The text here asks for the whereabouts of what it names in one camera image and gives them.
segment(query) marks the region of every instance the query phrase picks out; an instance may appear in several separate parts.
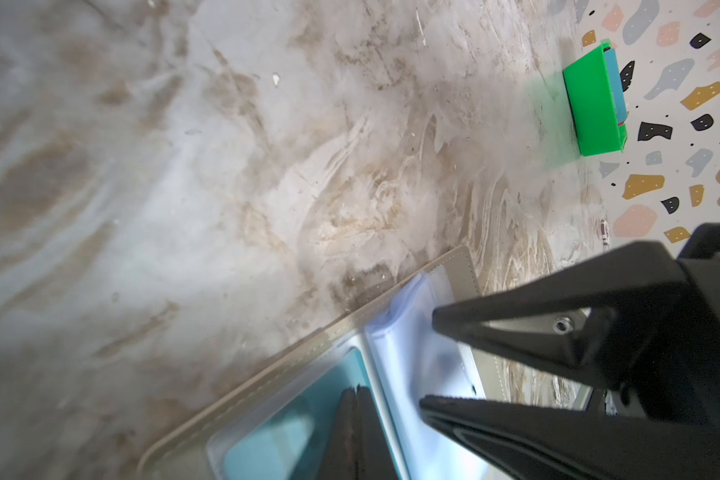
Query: terrazzo wall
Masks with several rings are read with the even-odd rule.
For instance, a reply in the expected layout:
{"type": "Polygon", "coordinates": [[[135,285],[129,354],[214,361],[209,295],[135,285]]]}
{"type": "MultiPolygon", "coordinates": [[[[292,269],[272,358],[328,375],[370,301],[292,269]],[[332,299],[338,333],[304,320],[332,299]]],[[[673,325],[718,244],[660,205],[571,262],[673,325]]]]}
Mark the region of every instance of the terrazzo wall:
{"type": "Polygon", "coordinates": [[[586,158],[602,177],[612,244],[677,255],[720,222],[720,0],[576,0],[584,52],[615,45],[629,117],[624,152],[586,158]]]}

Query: screw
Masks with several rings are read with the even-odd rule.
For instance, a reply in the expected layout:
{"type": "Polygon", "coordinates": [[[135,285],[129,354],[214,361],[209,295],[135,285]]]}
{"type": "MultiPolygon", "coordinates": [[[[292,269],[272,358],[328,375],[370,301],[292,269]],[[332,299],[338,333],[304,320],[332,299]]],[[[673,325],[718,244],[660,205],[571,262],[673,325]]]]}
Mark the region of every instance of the screw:
{"type": "Polygon", "coordinates": [[[557,318],[557,321],[554,323],[554,332],[557,333],[557,335],[565,335],[568,332],[573,331],[574,324],[570,322],[570,318],[567,316],[561,316],[557,318]]]}

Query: stitching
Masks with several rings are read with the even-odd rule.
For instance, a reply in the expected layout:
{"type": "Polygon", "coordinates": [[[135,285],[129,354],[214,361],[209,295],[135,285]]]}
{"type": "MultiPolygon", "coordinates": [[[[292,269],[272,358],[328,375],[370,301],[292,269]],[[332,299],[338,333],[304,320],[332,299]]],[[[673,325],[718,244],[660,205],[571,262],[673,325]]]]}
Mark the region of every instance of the stitching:
{"type": "Polygon", "coordinates": [[[501,387],[501,396],[504,398],[504,400],[506,402],[508,402],[509,398],[507,398],[507,389],[504,388],[504,381],[502,380],[501,370],[499,370],[499,360],[496,358],[496,355],[494,355],[494,365],[496,365],[496,373],[499,378],[499,386],[501,387]]]}
{"type": "MultiPolygon", "coordinates": [[[[445,264],[446,262],[448,262],[450,259],[452,259],[452,258],[454,258],[454,257],[456,257],[456,256],[458,256],[458,255],[459,255],[459,254],[451,254],[451,255],[448,255],[448,256],[446,256],[445,258],[443,258],[442,260],[440,260],[440,262],[438,262],[437,265],[434,265],[434,266],[432,266],[432,267],[430,267],[430,268],[425,268],[425,269],[423,269],[423,270],[426,271],[426,272],[431,272],[431,271],[434,270],[435,268],[438,268],[439,266],[442,266],[443,264],[445,264]]],[[[477,287],[477,282],[476,282],[475,277],[474,277],[474,268],[472,268],[471,262],[470,262],[470,272],[472,273],[472,282],[473,282],[474,285],[475,285],[475,289],[477,289],[478,287],[477,287]]],[[[406,279],[405,279],[403,282],[401,282],[401,283],[408,282],[408,281],[409,281],[413,276],[415,276],[415,275],[416,275],[416,274],[411,275],[409,278],[406,278],[406,279]]],[[[339,338],[339,337],[341,337],[341,336],[343,336],[343,335],[345,335],[346,332],[350,331],[353,327],[354,327],[354,325],[349,325],[349,326],[345,326],[345,327],[341,328],[340,330],[338,330],[338,331],[333,335],[334,340],[337,339],[337,338],[339,338]]],[[[178,442],[177,444],[175,444],[173,447],[168,448],[167,450],[165,450],[164,453],[163,453],[163,455],[161,455],[161,456],[159,456],[159,457],[157,457],[157,458],[155,459],[153,465],[154,465],[154,466],[157,466],[159,463],[161,463],[161,462],[165,459],[166,456],[170,455],[171,453],[175,452],[175,451],[178,450],[179,448],[181,448],[181,447],[183,447],[184,445],[186,445],[188,442],[192,441],[192,440],[193,440],[194,438],[196,438],[199,434],[201,434],[201,432],[202,432],[203,430],[207,430],[208,428],[210,428],[214,423],[218,422],[218,421],[221,419],[221,417],[225,416],[225,415],[226,415],[227,413],[229,413],[233,408],[237,407],[240,403],[244,402],[245,400],[247,400],[248,398],[250,398],[250,397],[253,396],[254,394],[258,393],[258,392],[261,391],[262,389],[266,388],[268,385],[270,385],[270,384],[271,384],[272,382],[274,382],[275,380],[279,379],[280,377],[284,376],[284,375],[287,374],[287,373],[290,373],[290,371],[293,370],[293,367],[294,367],[297,363],[300,363],[300,361],[304,360],[305,358],[310,357],[310,356],[314,353],[314,351],[323,348],[325,344],[327,344],[327,343],[332,343],[332,342],[333,342],[333,340],[326,340],[326,341],[324,341],[324,342],[321,342],[321,343],[317,344],[316,346],[314,346],[311,350],[309,350],[305,355],[300,356],[297,360],[294,360],[293,362],[290,362],[290,363],[284,365],[283,368],[282,368],[282,370],[281,370],[279,373],[277,373],[276,375],[274,375],[272,378],[266,380],[264,383],[262,383],[261,385],[259,385],[257,388],[255,388],[255,389],[251,390],[250,392],[248,392],[247,394],[245,394],[244,397],[238,398],[233,404],[229,405],[227,408],[224,408],[223,410],[221,410],[220,412],[218,412],[216,415],[214,415],[212,418],[208,418],[207,420],[205,420],[205,421],[203,422],[202,426],[199,427],[199,428],[196,427],[195,431],[194,431],[192,434],[190,434],[188,437],[184,438],[183,440],[181,440],[180,442],[178,442]]]]}

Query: black speck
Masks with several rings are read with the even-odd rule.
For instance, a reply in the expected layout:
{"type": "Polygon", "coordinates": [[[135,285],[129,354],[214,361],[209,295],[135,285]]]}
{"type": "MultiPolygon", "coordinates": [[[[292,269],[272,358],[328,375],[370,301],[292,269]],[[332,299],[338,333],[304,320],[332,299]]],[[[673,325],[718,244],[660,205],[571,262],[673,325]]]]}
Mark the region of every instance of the black speck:
{"type": "Polygon", "coordinates": [[[677,212],[677,209],[680,207],[680,199],[677,197],[667,198],[666,200],[662,200],[661,203],[670,215],[677,212]]]}
{"type": "Polygon", "coordinates": [[[621,90],[626,91],[632,84],[632,73],[635,71],[635,61],[631,61],[621,69],[619,77],[621,77],[621,90]]]}
{"type": "Polygon", "coordinates": [[[641,121],[640,130],[637,132],[637,141],[647,141],[657,136],[672,140],[672,130],[669,125],[649,124],[641,121]]]}
{"type": "Polygon", "coordinates": [[[707,37],[707,36],[704,35],[703,33],[698,33],[698,34],[696,34],[696,36],[693,37],[693,39],[690,41],[690,44],[691,44],[691,46],[694,47],[694,48],[701,48],[701,47],[703,47],[704,45],[710,43],[710,40],[711,40],[710,37],[707,37]]]}
{"type": "Polygon", "coordinates": [[[696,131],[704,131],[715,124],[715,119],[710,114],[704,114],[696,120],[691,121],[691,126],[696,131]]]}

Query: green plastic object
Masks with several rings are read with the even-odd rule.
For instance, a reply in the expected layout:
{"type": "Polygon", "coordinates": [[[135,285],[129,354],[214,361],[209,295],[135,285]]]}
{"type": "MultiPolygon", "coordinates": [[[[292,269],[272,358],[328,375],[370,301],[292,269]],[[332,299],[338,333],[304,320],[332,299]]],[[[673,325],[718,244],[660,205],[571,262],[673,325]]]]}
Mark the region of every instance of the green plastic object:
{"type": "Polygon", "coordinates": [[[623,150],[626,143],[626,126],[616,121],[606,48],[610,48],[609,40],[603,40],[598,48],[563,70],[579,150],[586,157],[623,150]]]}

